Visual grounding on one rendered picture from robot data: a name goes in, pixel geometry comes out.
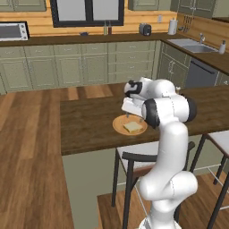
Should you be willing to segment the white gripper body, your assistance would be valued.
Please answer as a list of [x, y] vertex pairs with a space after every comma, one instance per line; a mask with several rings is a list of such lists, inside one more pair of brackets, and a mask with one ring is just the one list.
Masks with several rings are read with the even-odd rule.
[[141, 108], [144, 100], [137, 98], [124, 98], [122, 110], [128, 114], [137, 115], [142, 117]]

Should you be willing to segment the white bread slice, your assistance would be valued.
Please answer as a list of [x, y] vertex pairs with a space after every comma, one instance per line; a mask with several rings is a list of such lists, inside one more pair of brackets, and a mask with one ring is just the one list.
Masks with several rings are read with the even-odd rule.
[[136, 122], [126, 123], [123, 126], [123, 128], [129, 133], [135, 133], [135, 132], [141, 131], [143, 129], [143, 127]]

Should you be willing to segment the orange round plate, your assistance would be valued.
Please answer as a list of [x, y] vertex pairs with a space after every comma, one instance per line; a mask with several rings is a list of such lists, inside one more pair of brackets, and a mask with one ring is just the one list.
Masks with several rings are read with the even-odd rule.
[[[126, 114], [124, 115], [120, 115], [118, 117], [116, 117], [114, 120], [113, 120], [113, 128], [121, 133], [122, 135], [139, 135], [139, 134], [142, 134], [147, 128], [148, 128], [148, 125], [142, 120], [142, 122], [140, 123], [139, 121], [139, 116], [137, 115], [133, 115], [133, 114], [130, 114], [129, 117], [127, 118]], [[129, 133], [127, 132], [123, 126], [126, 124], [126, 123], [130, 123], [130, 122], [136, 122], [138, 124], [140, 124], [143, 129], [141, 131], [138, 131], [138, 132], [135, 132], [135, 133]]]

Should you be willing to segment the wooden top dining counter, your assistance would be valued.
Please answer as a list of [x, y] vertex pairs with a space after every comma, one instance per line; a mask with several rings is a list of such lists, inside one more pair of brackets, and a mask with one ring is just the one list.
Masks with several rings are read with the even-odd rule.
[[[96, 196], [112, 191], [115, 148], [159, 138], [159, 131], [152, 128], [138, 136], [114, 130], [113, 120], [123, 113], [123, 84], [114, 89], [113, 97], [81, 98], [60, 105], [61, 152], [75, 229], [98, 225]], [[198, 106], [197, 117], [187, 124], [190, 135], [229, 130], [229, 85], [182, 93]]]

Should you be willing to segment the dark grey toaster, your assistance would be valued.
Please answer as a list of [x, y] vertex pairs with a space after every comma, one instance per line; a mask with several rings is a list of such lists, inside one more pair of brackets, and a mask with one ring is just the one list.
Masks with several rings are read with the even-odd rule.
[[151, 25], [147, 23], [141, 23], [139, 26], [139, 34], [143, 36], [151, 35]]

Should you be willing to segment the green cupboards beside dishwasher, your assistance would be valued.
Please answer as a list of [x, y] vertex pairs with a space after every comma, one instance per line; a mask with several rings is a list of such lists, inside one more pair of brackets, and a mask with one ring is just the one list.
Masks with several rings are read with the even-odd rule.
[[162, 43], [157, 78], [171, 81], [175, 87], [185, 88], [191, 57], [184, 52]]

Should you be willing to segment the long green base cupboard run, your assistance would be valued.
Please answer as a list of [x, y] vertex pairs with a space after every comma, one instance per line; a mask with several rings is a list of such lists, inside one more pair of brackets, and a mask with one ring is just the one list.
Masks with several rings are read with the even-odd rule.
[[156, 41], [0, 47], [0, 95], [153, 76]]

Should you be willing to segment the dark grey dishwasher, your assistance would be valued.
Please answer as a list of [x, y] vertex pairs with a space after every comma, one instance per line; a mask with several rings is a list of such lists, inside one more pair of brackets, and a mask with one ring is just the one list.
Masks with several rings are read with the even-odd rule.
[[185, 84], [186, 89], [214, 87], [218, 70], [192, 58]]

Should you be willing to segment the steel sink basin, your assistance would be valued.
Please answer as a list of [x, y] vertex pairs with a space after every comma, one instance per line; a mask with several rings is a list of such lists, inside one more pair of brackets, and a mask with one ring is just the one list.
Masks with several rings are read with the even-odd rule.
[[188, 50], [192, 53], [218, 52], [217, 49], [207, 46], [205, 44], [200, 44], [199, 42], [192, 40], [190, 38], [169, 39], [169, 42], [177, 45], [178, 47], [182, 47], [185, 50]]

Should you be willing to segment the white paper towel roll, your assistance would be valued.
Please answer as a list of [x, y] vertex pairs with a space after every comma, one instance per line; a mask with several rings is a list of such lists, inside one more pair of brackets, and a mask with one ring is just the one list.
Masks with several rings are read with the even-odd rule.
[[176, 34], [177, 23], [178, 23], [178, 21], [175, 18], [170, 20], [169, 27], [168, 27], [168, 34], [169, 35], [175, 35]]

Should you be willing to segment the black framed window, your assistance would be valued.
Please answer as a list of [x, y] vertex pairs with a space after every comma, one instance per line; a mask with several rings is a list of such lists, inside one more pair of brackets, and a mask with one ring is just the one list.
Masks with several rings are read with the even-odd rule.
[[55, 28], [123, 26], [124, 0], [50, 0]]

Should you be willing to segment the white soap dispenser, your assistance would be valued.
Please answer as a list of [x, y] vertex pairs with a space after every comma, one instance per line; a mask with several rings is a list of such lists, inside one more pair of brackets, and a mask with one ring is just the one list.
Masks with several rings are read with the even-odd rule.
[[218, 53], [220, 55], [224, 54], [225, 53], [225, 40], [222, 41], [222, 44], [220, 45], [220, 48], [218, 50]]

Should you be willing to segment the black frame stool white seat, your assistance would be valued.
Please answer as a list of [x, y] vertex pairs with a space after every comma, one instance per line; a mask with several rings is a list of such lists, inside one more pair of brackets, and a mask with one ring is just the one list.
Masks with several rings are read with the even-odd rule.
[[122, 162], [123, 169], [126, 173], [123, 229], [127, 229], [128, 226], [131, 191], [139, 178], [146, 175], [154, 167], [156, 161], [157, 155], [135, 154], [123, 151], [121, 148], [115, 150], [112, 206], [115, 205], [119, 162]]
[[220, 166], [218, 167], [217, 173], [213, 174], [213, 176], [214, 176], [213, 184], [216, 185], [219, 182], [222, 186], [222, 190], [218, 196], [215, 208], [214, 208], [213, 213], [211, 215], [211, 218], [209, 219], [209, 222], [208, 222], [207, 229], [212, 229], [213, 225], [216, 221], [216, 217], [217, 217], [218, 212], [220, 210], [229, 208], [229, 205], [226, 207], [222, 206], [225, 195], [227, 193], [229, 193], [229, 190], [228, 190], [229, 189], [229, 172], [227, 173], [227, 176], [225, 178], [224, 183], [221, 183], [219, 180], [219, 177], [220, 177], [220, 175], [223, 171], [224, 165], [225, 165], [225, 161], [229, 160], [229, 131], [212, 132], [212, 133], [203, 134], [201, 136], [197, 151], [195, 153], [195, 157], [193, 158], [192, 163], [191, 163], [191, 168], [190, 168], [191, 172], [193, 172], [195, 170], [195, 166], [198, 162], [199, 155], [200, 155], [200, 152], [203, 148], [205, 140], [210, 140], [223, 154], [223, 157], [222, 157], [222, 160], [220, 162]]

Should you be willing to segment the rail with hanging tools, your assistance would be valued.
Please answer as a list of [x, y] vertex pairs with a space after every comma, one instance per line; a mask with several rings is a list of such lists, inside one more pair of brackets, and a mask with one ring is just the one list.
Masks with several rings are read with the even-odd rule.
[[182, 31], [183, 33], [186, 33], [189, 31], [191, 27], [192, 22], [192, 16], [190, 15], [184, 15], [183, 17], [183, 25], [178, 28], [179, 31]]

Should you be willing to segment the green wall cupboard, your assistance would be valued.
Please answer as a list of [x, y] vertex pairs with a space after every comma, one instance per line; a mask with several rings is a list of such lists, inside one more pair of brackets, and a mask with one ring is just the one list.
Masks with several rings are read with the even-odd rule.
[[180, 0], [178, 12], [211, 18], [215, 5], [216, 0]]
[[0, 12], [45, 12], [46, 0], [0, 0]]
[[169, 11], [172, 0], [128, 0], [131, 11]]

